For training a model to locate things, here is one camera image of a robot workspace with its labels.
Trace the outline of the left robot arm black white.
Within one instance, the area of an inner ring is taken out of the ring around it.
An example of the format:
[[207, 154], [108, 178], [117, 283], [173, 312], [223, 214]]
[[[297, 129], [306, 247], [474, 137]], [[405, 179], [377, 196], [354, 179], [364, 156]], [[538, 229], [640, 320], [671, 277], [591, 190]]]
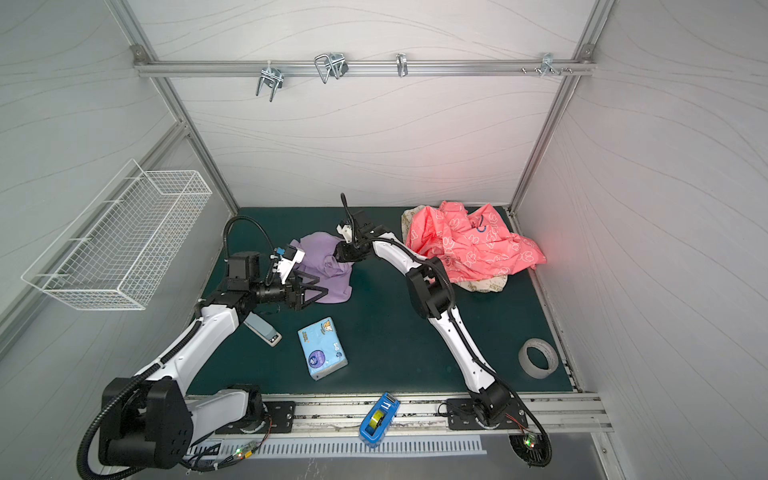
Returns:
[[187, 396], [197, 373], [217, 348], [261, 304], [283, 303], [301, 310], [310, 305], [306, 293], [325, 296], [315, 275], [299, 271], [302, 249], [276, 248], [270, 256], [269, 278], [263, 279], [256, 252], [241, 252], [226, 261], [218, 288], [198, 302], [190, 325], [132, 377], [116, 378], [102, 393], [102, 407], [80, 442], [76, 468], [83, 479], [97, 479], [89, 451], [98, 446], [98, 459], [115, 466], [115, 479], [144, 469], [170, 469], [188, 449], [218, 428], [259, 414], [255, 387], [223, 389], [197, 399]]

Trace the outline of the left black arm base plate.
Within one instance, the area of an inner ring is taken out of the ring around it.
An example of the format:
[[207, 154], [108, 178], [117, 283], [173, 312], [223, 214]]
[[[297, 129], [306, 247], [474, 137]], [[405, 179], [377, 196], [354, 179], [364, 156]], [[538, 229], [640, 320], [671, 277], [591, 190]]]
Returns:
[[290, 433], [293, 428], [296, 403], [293, 401], [267, 401], [256, 407], [250, 406], [243, 419], [229, 423], [215, 431], [216, 434], [265, 434]]

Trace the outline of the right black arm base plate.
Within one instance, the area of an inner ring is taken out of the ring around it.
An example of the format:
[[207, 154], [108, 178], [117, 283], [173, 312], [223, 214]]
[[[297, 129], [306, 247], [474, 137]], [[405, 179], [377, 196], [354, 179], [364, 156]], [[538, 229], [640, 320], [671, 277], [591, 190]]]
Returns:
[[514, 399], [492, 420], [482, 421], [478, 412], [479, 407], [470, 398], [448, 398], [437, 408], [437, 414], [447, 419], [451, 431], [529, 429], [527, 414]]

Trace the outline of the purple cloth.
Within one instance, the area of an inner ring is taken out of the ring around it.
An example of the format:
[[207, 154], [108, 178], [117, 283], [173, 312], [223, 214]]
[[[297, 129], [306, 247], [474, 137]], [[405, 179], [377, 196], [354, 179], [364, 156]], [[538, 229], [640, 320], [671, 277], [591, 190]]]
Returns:
[[298, 269], [318, 277], [318, 286], [328, 290], [318, 303], [339, 304], [351, 297], [350, 278], [353, 264], [340, 263], [334, 258], [335, 248], [340, 242], [340, 238], [326, 232], [315, 232], [290, 242], [291, 246], [305, 252]]

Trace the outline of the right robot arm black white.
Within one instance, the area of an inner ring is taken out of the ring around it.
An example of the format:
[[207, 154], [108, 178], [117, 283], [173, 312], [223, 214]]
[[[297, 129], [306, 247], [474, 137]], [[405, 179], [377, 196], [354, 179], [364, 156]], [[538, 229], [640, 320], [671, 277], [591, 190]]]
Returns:
[[340, 262], [359, 262], [375, 256], [399, 271], [417, 314], [428, 320], [448, 347], [470, 395], [470, 411], [483, 428], [494, 428], [513, 414], [527, 424], [527, 411], [519, 395], [483, 358], [461, 319], [456, 295], [441, 261], [419, 255], [382, 225], [372, 224], [362, 211], [344, 208], [346, 218], [337, 226], [343, 241], [334, 251]]

